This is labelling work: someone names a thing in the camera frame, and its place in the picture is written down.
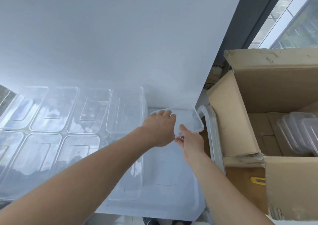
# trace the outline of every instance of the cardboard box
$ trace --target cardboard box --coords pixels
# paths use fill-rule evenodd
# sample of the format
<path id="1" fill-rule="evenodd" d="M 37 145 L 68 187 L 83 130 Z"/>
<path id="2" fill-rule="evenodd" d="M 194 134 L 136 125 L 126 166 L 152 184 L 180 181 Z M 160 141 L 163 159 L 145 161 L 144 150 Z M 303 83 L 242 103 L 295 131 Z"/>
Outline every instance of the cardboard box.
<path id="1" fill-rule="evenodd" d="M 228 50 L 225 58 L 233 70 L 207 92 L 225 166 L 265 167 L 274 219 L 318 220 L 318 158 L 293 153 L 276 125 L 283 113 L 318 113 L 318 49 Z"/>

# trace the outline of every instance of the box flap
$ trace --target box flap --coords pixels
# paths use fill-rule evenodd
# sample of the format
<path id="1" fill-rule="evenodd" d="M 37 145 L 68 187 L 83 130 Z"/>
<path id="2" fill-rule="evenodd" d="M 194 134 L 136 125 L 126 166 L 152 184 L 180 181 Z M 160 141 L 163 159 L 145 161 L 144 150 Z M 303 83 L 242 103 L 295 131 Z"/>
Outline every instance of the box flap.
<path id="1" fill-rule="evenodd" d="M 265 135 L 274 135 L 271 123 L 266 113 L 250 113 L 248 114 L 254 134 L 256 137 Z"/>
<path id="2" fill-rule="evenodd" d="M 268 201 L 286 220 L 318 220 L 318 158 L 265 157 Z"/>
<path id="3" fill-rule="evenodd" d="M 223 156 L 260 152 L 233 71 L 207 91 L 217 115 Z"/>
<path id="4" fill-rule="evenodd" d="M 251 68 L 317 67 L 318 49 L 237 49 L 226 50 L 224 57 L 235 70 Z"/>

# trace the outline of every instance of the left hand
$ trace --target left hand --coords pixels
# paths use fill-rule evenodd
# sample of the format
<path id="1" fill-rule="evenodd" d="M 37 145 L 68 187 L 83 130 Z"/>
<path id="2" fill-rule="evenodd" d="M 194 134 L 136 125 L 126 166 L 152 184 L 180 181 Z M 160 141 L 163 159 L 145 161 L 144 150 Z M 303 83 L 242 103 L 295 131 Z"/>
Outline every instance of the left hand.
<path id="1" fill-rule="evenodd" d="M 173 132 L 177 116 L 171 111 L 161 110 L 151 114 L 142 124 L 147 135 L 153 138 L 154 146 L 164 147 L 175 139 Z"/>

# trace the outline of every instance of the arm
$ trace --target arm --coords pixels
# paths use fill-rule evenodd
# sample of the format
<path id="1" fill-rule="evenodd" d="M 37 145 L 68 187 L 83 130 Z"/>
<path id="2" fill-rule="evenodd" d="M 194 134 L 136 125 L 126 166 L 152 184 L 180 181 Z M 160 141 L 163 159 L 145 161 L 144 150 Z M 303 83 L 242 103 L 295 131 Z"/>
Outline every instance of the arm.
<path id="1" fill-rule="evenodd" d="M 2 224 L 83 224 L 147 150 L 174 139 L 176 115 L 160 111 L 142 127 L 85 157 L 0 211 Z"/>
<path id="2" fill-rule="evenodd" d="M 183 149 L 184 159 L 200 183 L 215 224 L 273 225 L 205 154 L 203 138 L 198 133 L 189 132 L 184 125 L 180 125 L 180 131 L 185 139 L 175 141 Z"/>

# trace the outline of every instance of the clear plastic container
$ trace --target clear plastic container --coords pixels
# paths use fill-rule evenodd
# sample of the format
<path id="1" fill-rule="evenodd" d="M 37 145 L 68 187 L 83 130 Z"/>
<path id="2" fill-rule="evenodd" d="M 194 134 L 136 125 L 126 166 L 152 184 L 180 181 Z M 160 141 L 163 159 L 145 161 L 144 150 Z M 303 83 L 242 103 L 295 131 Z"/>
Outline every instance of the clear plastic container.
<path id="1" fill-rule="evenodd" d="M 143 178 L 143 155 L 126 171 L 113 191 L 109 200 L 137 200 L 141 194 Z"/>
<path id="2" fill-rule="evenodd" d="M 30 126 L 30 130 L 61 131 L 65 127 L 68 116 L 71 113 L 77 92 L 77 87 L 50 89 Z"/>
<path id="3" fill-rule="evenodd" d="M 0 198 L 18 199 L 45 182 L 61 139 L 60 134 L 28 135 L 0 183 Z"/>
<path id="4" fill-rule="evenodd" d="M 52 175 L 56 175 L 84 157 L 98 151 L 100 138 L 90 135 L 69 135 L 63 140 Z"/>
<path id="5" fill-rule="evenodd" d="M 104 119 L 111 91 L 81 90 L 67 131 L 74 134 L 96 134 Z"/>
<path id="6" fill-rule="evenodd" d="M 181 109 L 181 108 L 167 108 L 164 110 L 171 110 L 172 114 L 177 116 L 176 124 L 174 127 L 175 137 L 183 136 L 179 129 L 181 124 L 184 124 L 185 127 L 191 132 L 201 132 L 204 130 L 204 125 L 197 113 L 197 110 L 194 107 Z"/>
<path id="7" fill-rule="evenodd" d="M 305 139 L 306 134 L 303 133 L 303 129 L 301 129 L 301 122 L 306 118 L 316 118 L 316 116 L 312 113 L 306 112 L 291 112 L 290 114 L 290 124 L 291 129 L 295 133 L 294 137 L 296 139 L 296 143 L 303 147 L 304 150 L 312 150 L 312 146 Z"/>
<path id="8" fill-rule="evenodd" d="M 301 130 L 306 135 L 305 139 L 311 145 L 315 156 L 318 157 L 318 119 L 305 118 L 301 121 Z"/>
<path id="9" fill-rule="evenodd" d="M 146 107 L 142 87 L 115 88 L 110 97 L 106 130 L 113 134 L 128 134 L 141 126 Z"/>
<path id="10" fill-rule="evenodd" d="M 287 125 L 287 123 L 289 123 L 289 119 L 289 115 L 284 115 L 282 119 L 277 120 L 277 124 L 282 131 L 290 149 L 297 154 L 303 154 L 303 152 L 299 150 L 299 146 L 296 143 L 294 134 L 292 134 L 289 126 Z"/>
<path id="11" fill-rule="evenodd" d="M 17 151 L 23 136 L 21 132 L 0 131 L 0 180 Z"/>
<path id="12" fill-rule="evenodd" d="M 23 129 L 38 111 L 48 87 L 26 87 L 17 95 L 0 118 L 0 128 Z"/>

